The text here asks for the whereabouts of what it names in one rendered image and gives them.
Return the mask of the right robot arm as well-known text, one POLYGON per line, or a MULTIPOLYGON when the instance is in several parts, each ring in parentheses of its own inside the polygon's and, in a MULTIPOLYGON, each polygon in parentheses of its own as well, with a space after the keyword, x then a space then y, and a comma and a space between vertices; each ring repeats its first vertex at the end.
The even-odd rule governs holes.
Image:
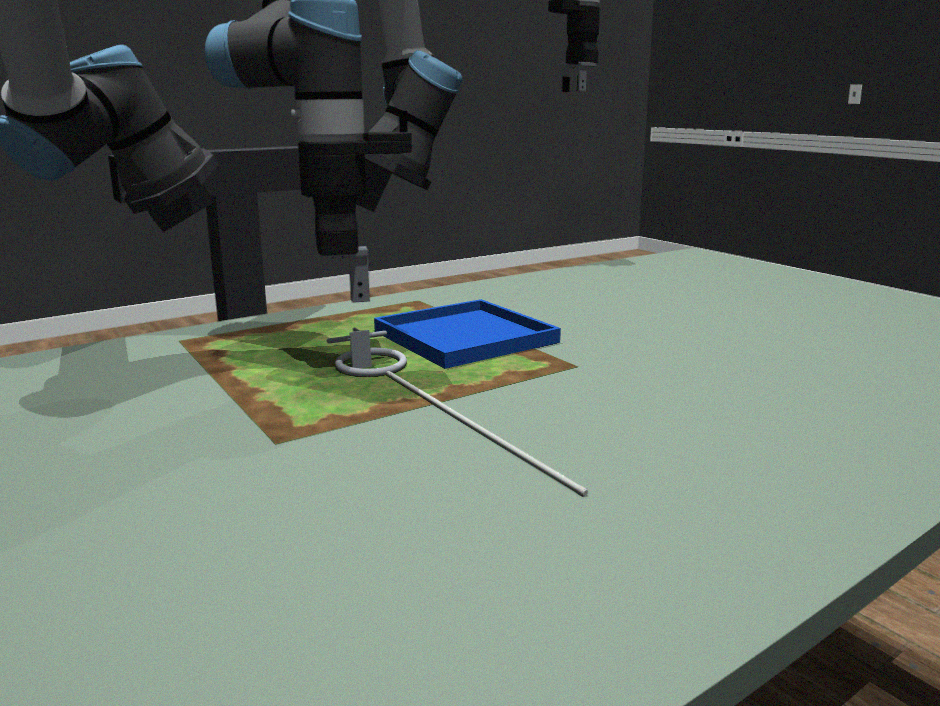
MULTIPOLYGON (((296 100, 362 99, 355 0, 253 1, 262 10, 207 36, 206 63, 220 84, 294 86, 296 100)), ((8 76, 0 146, 31 175, 57 180, 108 143, 124 190, 139 199, 204 162, 130 48, 69 61, 57 0, 0 0, 0 51, 8 76)))

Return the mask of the white ring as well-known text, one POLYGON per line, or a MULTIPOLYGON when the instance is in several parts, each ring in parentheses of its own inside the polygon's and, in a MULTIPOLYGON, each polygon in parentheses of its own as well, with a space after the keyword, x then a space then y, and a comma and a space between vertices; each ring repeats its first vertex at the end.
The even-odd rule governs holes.
POLYGON ((346 352, 346 353, 341 354, 341 355, 336 359, 335 365, 336 365, 336 367, 337 367, 338 370, 340 370, 340 371, 343 372, 343 373, 349 374, 349 375, 354 375, 354 376, 381 376, 381 375, 386 375, 386 372, 387 372, 387 371, 390 371, 390 372, 392 372, 392 373, 397 372, 397 371, 401 370, 401 369, 406 365, 406 363, 407 363, 407 358, 406 358, 406 356, 405 356, 403 353, 401 353, 401 352, 399 352, 399 351, 397 351, 397 350, 393 350, 393 349, 388 349, 388 348, 371 348, 371 355, 386 355, 386 356, 391 356, 391 357, 395 357, 395 358, 399 359, 399 362, 397 362, 397 363, 394 364, 394 365, 387 366, 387 367, 382 367, 382 368, 373 368, 373 369, 353 368, 353 367, 349 367, 349 366, 346 366, 346 365, 343 364, 344 361, 346 361, 346 360, 348 360, 348 359, 351 358, 351 351, 348 351, 348 352, 346 352))

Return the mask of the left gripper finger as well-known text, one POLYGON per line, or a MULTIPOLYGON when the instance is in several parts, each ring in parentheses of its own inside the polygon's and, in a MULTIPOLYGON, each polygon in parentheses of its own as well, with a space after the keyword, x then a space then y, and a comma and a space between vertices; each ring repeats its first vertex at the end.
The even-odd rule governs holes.
POLYGON ((570 77, 569 68, 577 68, 578 64, 561 63, 561 92, 569 92, 570 77))
POLYGON ((578 62, 577 91, 586 91, 587 66, 596 66, 593 62, 578 62))

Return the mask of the green grassy ground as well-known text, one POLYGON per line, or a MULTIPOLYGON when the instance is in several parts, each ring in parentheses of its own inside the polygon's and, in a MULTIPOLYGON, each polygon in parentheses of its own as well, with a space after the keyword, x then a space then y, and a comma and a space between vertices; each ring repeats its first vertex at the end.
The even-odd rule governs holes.
MULTIPOLYGON (((388 375, 354 376, 335 361, 351 351, 352 328, 374 330, 374 318, 433 308, 412 301, 179 341, 277 445, 433 405, 388 375)), ((403 353, 395 375, 445 402, 577 368, 529 349, 451 368, 380 336, 371 348, 403 353)))

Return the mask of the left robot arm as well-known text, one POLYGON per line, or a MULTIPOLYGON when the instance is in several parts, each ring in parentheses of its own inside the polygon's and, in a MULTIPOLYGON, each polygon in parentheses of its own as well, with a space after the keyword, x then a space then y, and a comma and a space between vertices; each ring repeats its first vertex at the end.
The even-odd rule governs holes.
POLYGON ((418 0, 378 4, 387 51, 381 63, 388 107, 369 132, 400 131, 399 111, 407 111, 412 153, 380 155, 426 178, 434 139, 460 90, 462 75, 425 48, 418 0))

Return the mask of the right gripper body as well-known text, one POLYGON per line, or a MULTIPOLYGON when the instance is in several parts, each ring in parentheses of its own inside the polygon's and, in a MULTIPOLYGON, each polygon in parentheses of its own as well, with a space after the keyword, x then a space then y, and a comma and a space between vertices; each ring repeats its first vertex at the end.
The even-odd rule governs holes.
POLYGON ((407 111, 399 111, 400 132, 364 132, 363 100, 296 100, 301 194, 313 197, 320 255, 358 252, 357 195, 366 193, 365 154, 412 152, 407 111), (359 141, 359 135, 363 140, 359 141), (356 142, 357 141, 357 142, 356 142))

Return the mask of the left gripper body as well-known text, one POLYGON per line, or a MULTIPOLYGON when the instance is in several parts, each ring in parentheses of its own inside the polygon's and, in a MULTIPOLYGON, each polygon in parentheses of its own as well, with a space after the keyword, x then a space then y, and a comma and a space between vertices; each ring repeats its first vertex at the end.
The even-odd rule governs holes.
POLYGON ((548 11, 567 14, 566 64, 598 63, 600 0, 552 0, 548 11), (580 4, 580 5, 579 5, 580 4))

